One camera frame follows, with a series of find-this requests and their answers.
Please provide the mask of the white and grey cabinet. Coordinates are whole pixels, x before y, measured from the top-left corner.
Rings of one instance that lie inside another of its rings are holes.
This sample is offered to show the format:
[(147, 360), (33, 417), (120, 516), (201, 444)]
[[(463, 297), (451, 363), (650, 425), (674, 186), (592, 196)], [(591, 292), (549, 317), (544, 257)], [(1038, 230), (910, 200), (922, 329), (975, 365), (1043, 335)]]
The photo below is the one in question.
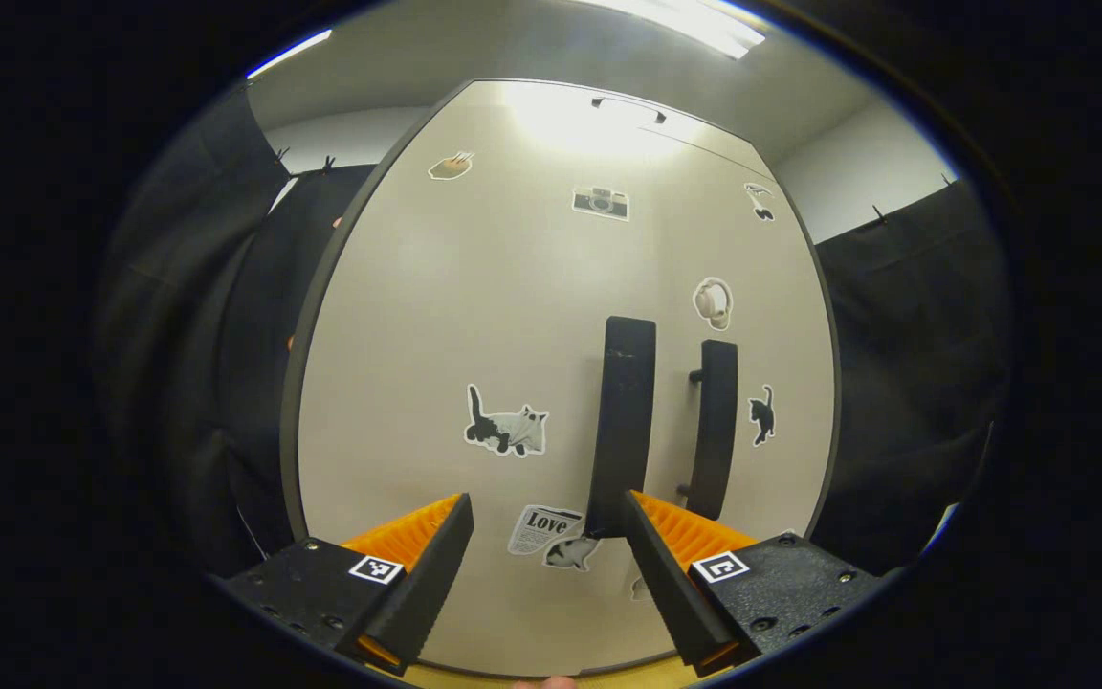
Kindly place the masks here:
[[(397, 160), (398, 157), (401, 157), (401, 153), (404, 151), (404, 148), (408, 144), (410, 144), (412, 140), (415, 139), (417, 134), (420, 134), (421, 130), (424, 129), (428, 122), (433, 121), (433, 119), (437, 117), (437, 114), (446, 112), (446, 110), (451, 110), (451, 112), (460, 112), (460, 110), (463, 110), (464, 108), (467, 108), (467, 106), (469, 106), (469, 105), (451, 104), (452, 98), (456, 95), (456, 93), (460, 91), (460, 88), (458, 90), (453, 91), (450, 96), (447, 96), (445, 100), (434, 106), (431, 112), (426, 114), (426, 117), (422, 121), (415, 123), (410, 129), (410, 131), (408, 131), (407, 134), (402, 137), (401, 141), (399, 141), (399, 143), (393, 147), (392, 151), (390, 151), (385, 157), (383, 161), (381, 161), (380, 164), (376, 166), (375, 170), (372, 170), (372, 176), (368, 179), (366, 183), (364, 183), (364, 186), (361, 187), (358, 195), (356, 195), (355, 200), (349, 205), (349, 208), (346, 209), (345, 213), (342, 215), (341, 226), (338, 227), (336, 235), (334, 235), (333, 239), (331, 239), (327, 249), (325, 249), (324, 257), (318, 266), (318, 273), (315, 274), (314, 279), (312, 279), (305, 309), (303, 309), (303, 313), (300, 317), (298, 336), (295, 337), (295, 349), (294, 349), (295, 358), (292, 362), (292, 366), (290, 367), (290, 370), (293, 372), (294, 378), (292, 381), (289, 383), (287, 388), (287, 397), (284, 401), (284, 418), (283, 418), (284, 431), (283, 431), (283, 437), (281, 437), (281, 454), (283, 455), (285, 463), (283, 470), (283, 480), (288, 499), (288, 512), (290, 514), (290, 521), (292, 521), (293, 527), (296, 528), (298, 532), (301, 532), (301, 535), (310, 535), (310, 532), (307, 532), (306, 523), (305, 519), (303, 519), (303, 514), (302, 514), (302, 504), (300, 500), (300, 484), (298, 484), (298, 454), (295, 454), (295, 451), (298, 450), (298, 422), (300, 422), (300, 396), (302, 389), (303, 372), (305, 372), (306, 367), (307, 344), (309, 340), (311, 340), (312, 329), (314, 329), (314, 326), (316, 325), (316, 319), (318, 317), (320, 305), (322, 304), (325, 294), (325, 288), (327, 288), (329, 283), (332, 272), (334, 271), (334, 267), (336, 267), (338, 260), (341, 260), (342, 249), (344, 249), (344, 245), (346, 240), (348, 240), (350, 232), (353, 232), (353, 226), (356, 219), (358, 219), (364, 205), (366, 205), (367, 201), (370, 200), (372, 191), (375, 191), (377, 189), (377, 185), (381, 183), (381, 180), (386, 175), (386, 171), (389, 169), (389, 166), (393, 165), (395, 160)], [(752, 168), (760, 168), (770, 171), (770, 169), (761, 160), (757, 161), (757, 160), (752, 160), (752, 158), (748, 158), (748, 165)], [(784, 190), (784, 193), (786, 193), (787, 200), (790, 201), (791, 208), (795, 211), (797, 218), (799, 218), (802, 228), (804, 228), (804, 223), (802, 223), (800, 219), (799, 211), (795, 208), (793, 202), (791, 197), (788, 196), (787, 190), (784, 189), (782, 185), (780, 185), (778, 182), (777, 184), (779, 185), (780, 189)], [(821, 266), (819, 266), (814, 243), (812, 241), (812, 239), (810, 239), (808, 232), (806, 233), (815, 252), (818, 269), (819, 271), (821, 271)], [(823, 281), (824, 287), (827, 288), (827, 281), (823, 279), (822, 271), (821, 271), (821, 279)], [(832, 445), (832, 459), (829, 470), (829, 478), (827, 480), (827, 485), (829, 484), (830, 480), (832, 462), (834, 462), (835, 457), (835, 449), (834, 449), (835, 437), (834, 437), (834, 445)], [(827, 495), (827, 487), (824, 487), (822, 500), (825, 495)], [(819, 513), (821, 513), (822, 500), (821, 504), (819, 504), (819, 512), (815, 516), (815, 520), (810, 525), (808, 532), (812, 531), (812, 529), (815, 526), (815, 523), (818, 520), (818, 515)], [(640, 577), (638, 567), (637, 567), (637, 572), (638, 572), (637, 580), (635, 580), (631, 585), (631, 598), (635, 599), (635, 601), (642, 601), (642, 599), (647, 598), (642, 596), (642, 590), (639, 589), (638, 585)], [(672, 644), (671, 644), (671, 649), (667, 654), (663, 654), (661, 656), (649, 657), (642, 659), (642, 661), (615, 664), (615, 666), (594, 668), (594, 670), (611, 670), (611, 668), (631, 666), (631, 664), (637, 664), (637, 663), (659, 661), (659, 659), (668, 657), (671, 654), (671, 652), (672, 652)], [(446, 668), (446, 670), (474, 672), (474, 675), (545, 676), (545, 675), (486, 675), (486, 672), (478, 672), (473, 670), (460, 670), (460, 668), (454, 668), (452, 666), (443, 666), (443, 664), (428, 663), (424, 659), (423, 654), (420, 655), (420, 661), (429, 664), (430, 666), (433, 667)], [(576, 672), (569, 672), (569, 675), (576, 675)]]

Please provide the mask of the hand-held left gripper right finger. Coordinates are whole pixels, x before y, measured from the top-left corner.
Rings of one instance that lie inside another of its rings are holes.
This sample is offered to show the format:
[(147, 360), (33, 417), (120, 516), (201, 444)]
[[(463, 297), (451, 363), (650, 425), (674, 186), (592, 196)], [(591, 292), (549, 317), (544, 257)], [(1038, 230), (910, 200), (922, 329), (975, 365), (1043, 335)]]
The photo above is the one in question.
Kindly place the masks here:
[(796, 532), (757, 541), (639, 489), (622, 515), (676, 653), (700, 678), (804, 645), (884, 586)]

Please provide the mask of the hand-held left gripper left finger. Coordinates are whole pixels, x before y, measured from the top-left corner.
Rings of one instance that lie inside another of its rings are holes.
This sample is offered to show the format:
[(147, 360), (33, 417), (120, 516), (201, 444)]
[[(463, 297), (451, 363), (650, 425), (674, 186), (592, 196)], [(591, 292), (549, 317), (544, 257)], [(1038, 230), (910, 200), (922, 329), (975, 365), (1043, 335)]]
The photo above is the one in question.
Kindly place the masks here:
[(423, 653), (474, 532), (467, 493), (333, 543), (306, 537), (217, 585), (353, 663), (403, 675)]

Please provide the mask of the ceiling light panel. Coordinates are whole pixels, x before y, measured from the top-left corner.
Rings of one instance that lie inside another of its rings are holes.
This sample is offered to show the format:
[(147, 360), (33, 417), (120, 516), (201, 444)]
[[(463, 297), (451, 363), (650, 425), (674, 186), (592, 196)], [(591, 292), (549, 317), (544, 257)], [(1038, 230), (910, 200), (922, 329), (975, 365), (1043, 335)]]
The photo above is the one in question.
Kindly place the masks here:
[(276, 67), (276, 65), (281, 64), (281, 62), (284, 62), (288, 58), (293, 58), (298, 56), (298, 54), (310, 51), (310, 49), (314, 49), (316, 47), (316, 45), (320, 45), (323, 42), (327, 42), (327, 40), (332, 36), (332, 34), (333, 34), (332, 28), (325, 28), (325, 30), (320, 31), (320, 33), (306, 36), (305, 39), (301, 40), (301, 42), (295, 43), (294, 45), (290, 45), (290, 47), (285, 49), (284, 52), (278, 53), (276, 54), (276, 56), (271, 56), (270, 58), (263, 61), (262, 64), (259, 64), (256, 67), (253, 67), (253, 69), (251, 69), (246, 75), (246, 79), (253, 80), (255, 78), (258, 78), (259, 75), (267, 73), (268, 69), (272, 69), (272, 67)]

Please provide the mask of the black backdrop cloth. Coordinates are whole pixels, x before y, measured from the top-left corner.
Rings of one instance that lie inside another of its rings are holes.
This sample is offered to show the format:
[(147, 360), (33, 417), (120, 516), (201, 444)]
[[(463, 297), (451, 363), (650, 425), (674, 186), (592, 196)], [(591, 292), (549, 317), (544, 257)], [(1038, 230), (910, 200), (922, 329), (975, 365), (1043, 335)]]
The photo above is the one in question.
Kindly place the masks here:
[(281, 398), (322, 255), (372, 162), (272, 146), (244, 93), (158, 153), (106, 252), (91, 365), (114, 461), (163, 541), (233, 577), (292, 543)]
[(922, 552), (979, 474), (1009, 369), (1004, 252), (965, 180), (817, 252), (841, 402), (813, 540), (882, 575)]

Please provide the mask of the white cabinet door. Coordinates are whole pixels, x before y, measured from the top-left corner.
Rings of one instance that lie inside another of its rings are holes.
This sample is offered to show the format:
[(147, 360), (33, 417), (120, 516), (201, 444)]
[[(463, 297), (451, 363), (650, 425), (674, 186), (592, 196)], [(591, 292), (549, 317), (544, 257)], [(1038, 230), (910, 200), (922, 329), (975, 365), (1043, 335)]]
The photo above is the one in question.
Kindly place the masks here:
[(584, 534), (607, 317), (656, 323), (649, 169), (676, 143), (437, 114), (356, 219), (307, 344), (298, 484), (345, 542), (467, 493), (423, 656), (568, 675), (671, 649), (622, 538)]
[(815, 252), (770, 171), (676, 144), (649, 169), (644, 218), (657, 323), (646, 489), (685, 505), (701, 342), (738, 346), (738, 426), (717, 523), (761, 541), (815, 520), (838, 417), (838, 353)]

